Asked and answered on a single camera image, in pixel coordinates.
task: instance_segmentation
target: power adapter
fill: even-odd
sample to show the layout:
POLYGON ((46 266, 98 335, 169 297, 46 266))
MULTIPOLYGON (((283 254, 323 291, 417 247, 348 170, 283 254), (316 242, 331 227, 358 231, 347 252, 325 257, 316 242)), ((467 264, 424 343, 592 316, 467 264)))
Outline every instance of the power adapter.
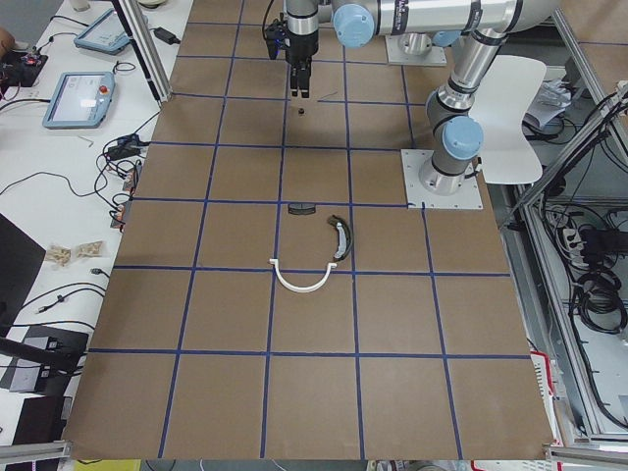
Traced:
POLYGON ((127 159, 139 155, 141 150, 131 145, 112 145, 107 149, 107 158, 111 161, 127 159))
POLYGON ((153 32, 155 33, 155 37, 157 37, 157 39, 161 39, 166 44, 180 44, 181 43, 181 41, 177 38, 175 34, 169 32, 167 29, 163 29, 160 26, 153 29, 153 32))

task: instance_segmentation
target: small black object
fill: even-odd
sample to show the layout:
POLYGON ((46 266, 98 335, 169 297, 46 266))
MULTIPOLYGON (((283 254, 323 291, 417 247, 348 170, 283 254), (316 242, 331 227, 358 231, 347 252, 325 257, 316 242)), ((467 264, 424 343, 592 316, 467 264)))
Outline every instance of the small black object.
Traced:
POLYGON ((169 32, 167 29, 164 29, 160 26, 153 29, 153 32, 155 33, 155 37, 157 37, 157 39, 161 39, 166 44, 180 44, 181 43, 181 41, 177 38, 175 34, 169 32))
POLYGON ((288 36, 288 22, 275 19, 264 29, 264 40, 268 49, 268 58, 272 61, 277 59, 280 50, 286 50, 286 37, 288 36))
POLYGON ((314 203, 291 203, 288 205, 288 213, 294 216, 308 216, 316 213, 314 203))
POLYGON ((334 226, 339 233, 338 250, 334 254, 334 261, 340 262, 351 252, 351 247, 353 246, 353 232, 347 221, 340 216, 332 215, 328 218, 327 222, 330 226, 334 226))
POLYGON ((140 149, 132 145, 113 145, 107 149, 107 158, 116 161, 139 155, 139 152, 140 149))

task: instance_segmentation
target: blue joint cap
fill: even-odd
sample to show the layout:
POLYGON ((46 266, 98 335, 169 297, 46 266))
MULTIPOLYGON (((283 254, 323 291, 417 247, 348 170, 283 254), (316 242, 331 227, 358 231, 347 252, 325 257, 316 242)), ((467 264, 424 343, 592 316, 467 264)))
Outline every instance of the blue joint cap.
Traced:
POLYGON ((471 160, 478 155, 484 133, 480 124, 468 116, 456 116, 445 124, 443 146, 456 160, 471 160))
POLYGON ((344 47, 362 47, 373 37, 375 22, 366 8, 347 3, 334 12, 334 29, 344 47))
POLYGON ((462 31, 439 31, 434 34, 432 44, 439 47, 448 47, 458 40, 462 35, 462 31))

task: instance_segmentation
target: white curved plastic part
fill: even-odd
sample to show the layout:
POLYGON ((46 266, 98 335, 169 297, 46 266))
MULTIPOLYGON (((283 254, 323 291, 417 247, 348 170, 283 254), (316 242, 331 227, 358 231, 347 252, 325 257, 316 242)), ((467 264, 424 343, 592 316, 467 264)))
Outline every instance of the white curved plastic part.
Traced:
POLYGON ((269 263, 275 267, 275 273, 277 274, 277 278, 279 279, 280 283, 290 291, 294 292, 313 292, 318 288, 321 288, 327 282, 327 278, 330 277, 332 269, 338 266, 338 263, 328 263, 327 272, 325 272, 325 276, 318 283, 315 283, 311 287, 296 287, 295 285, 288 283, 286 279, 282 276, 282 273, 279 270, 279 260, 277 258, 271 258, 269 260, 269 263))

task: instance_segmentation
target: electrical equipment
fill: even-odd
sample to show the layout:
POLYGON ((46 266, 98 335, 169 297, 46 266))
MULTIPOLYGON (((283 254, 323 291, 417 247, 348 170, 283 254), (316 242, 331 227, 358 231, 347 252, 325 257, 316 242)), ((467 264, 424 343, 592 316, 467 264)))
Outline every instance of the electrical equipment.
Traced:
POLYGON ((75 46, 115 55, 129 44, 129 37, 114 9, 107 10, 75 38, 75 46))
POLYGON ((97 128, 105 119, 115 86, 111 72, 62 74, 44 116, 44 127, 97 128))

